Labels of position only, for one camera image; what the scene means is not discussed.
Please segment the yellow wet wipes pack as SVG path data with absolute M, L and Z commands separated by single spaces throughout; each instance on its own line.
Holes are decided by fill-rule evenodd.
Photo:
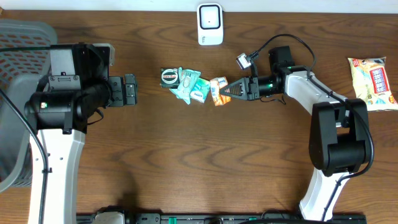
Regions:
M 397 111 L 385 64 L 386 57 L 348 58 L 357 98 L 362 99 L 368 111 Z

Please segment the grey plastic mesh basket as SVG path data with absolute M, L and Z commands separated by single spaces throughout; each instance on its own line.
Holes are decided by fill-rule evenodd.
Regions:
M 1 48 L 48 47 L 58 42 L 55 30 L 44 22 L 1 19 Z M 1 90 L 19 111 L 50 72 L 48 50 L 1 53 Z M 1 99 L 1 191 L 30 187 L 32 159 L 30 133 Z

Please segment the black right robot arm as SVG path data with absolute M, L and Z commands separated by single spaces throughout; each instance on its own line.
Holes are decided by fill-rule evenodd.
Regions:
M 287 95 L 310 116 L 308 150 L 314 166 L 307 192 L 299 203 L 300 216 L 312 222 L 333 219 L 333 207 L 349 179 L 365 174 L 373 164 L 374 143 L 369 131 L 366 104 L 348 99 L 320 82 L 310 67 L 296 65 L 288 46 L 269 51 L 271 74 L 258 74 L 255 51 L 236 61 L 251 76 L 221 88 L 220 93 L 254 101 L 272 95 Z

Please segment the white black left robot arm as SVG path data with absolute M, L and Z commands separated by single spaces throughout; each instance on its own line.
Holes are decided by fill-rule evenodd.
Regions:
M 78 168 L 89 117 L 101 108 L 137 103 L 137 81 L 64 72 L 25 104 L 31 125 L 32 188 L 29 223 L 76 223 Z

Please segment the small orange box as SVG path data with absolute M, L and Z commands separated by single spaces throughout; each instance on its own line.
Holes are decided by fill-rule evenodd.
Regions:
M 217 77 L 210 80 L 211 96 L 215 106 L 222 106 L 231 101 L 230 96 L 224 96 L 220 93 L 220 90 L 228 85 L 226 77 Z

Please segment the white barcode scanner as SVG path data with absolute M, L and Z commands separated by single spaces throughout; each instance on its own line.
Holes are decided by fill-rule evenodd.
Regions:
M 223 8 L 218 3 L 203 3 L 197 7 L 197 31 L 200 45 L 220 45 L 223 42 Z

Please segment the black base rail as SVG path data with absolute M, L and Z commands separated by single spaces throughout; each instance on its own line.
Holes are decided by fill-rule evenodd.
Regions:
M 97 214 L 92 215 L 77 215 L 77 223 L 93 223 Z M 192 224 L 203 224 L 203 223 L 242 223 L 249 220 L 260 220 L 260 219 L 283 219 L 285 220 L 300 220 L 299 215 L 292 215 L 282 212 L 267 212 L 262 215 L 161 215 L 158 213 L 137 213 L 130 215 L 126 218 L 125 223 L 138 223 L 138 224 L 166 224 L 166 223 L 192 223 Z M 366 224 L 367 219 L 365 215 L 334 215 L 332 220 L 327 223 L 354 223 L 354 224 Z

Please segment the green tissue pack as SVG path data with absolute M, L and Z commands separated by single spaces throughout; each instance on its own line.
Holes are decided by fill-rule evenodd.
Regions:
M 193 90 L 197 80 L 199 79 L 201 72 L 190 69 L 178 68 L 178 77 L 180 84 L 176 89 L 170 89 L 170 91 L 178 98 L 190 104 L 190 93 Z

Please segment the small green tissue packet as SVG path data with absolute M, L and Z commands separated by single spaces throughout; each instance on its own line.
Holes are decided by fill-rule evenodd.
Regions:
M 210 91 L 210 81 L 199 78 L 190 92 L 190 98 L 204 103 Z

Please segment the round black red tin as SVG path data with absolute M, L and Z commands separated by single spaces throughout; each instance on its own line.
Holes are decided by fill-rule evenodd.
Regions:
M 177 68 L 160 69 L 160 85 L 162 88 L 178 88 L 180 76 Z

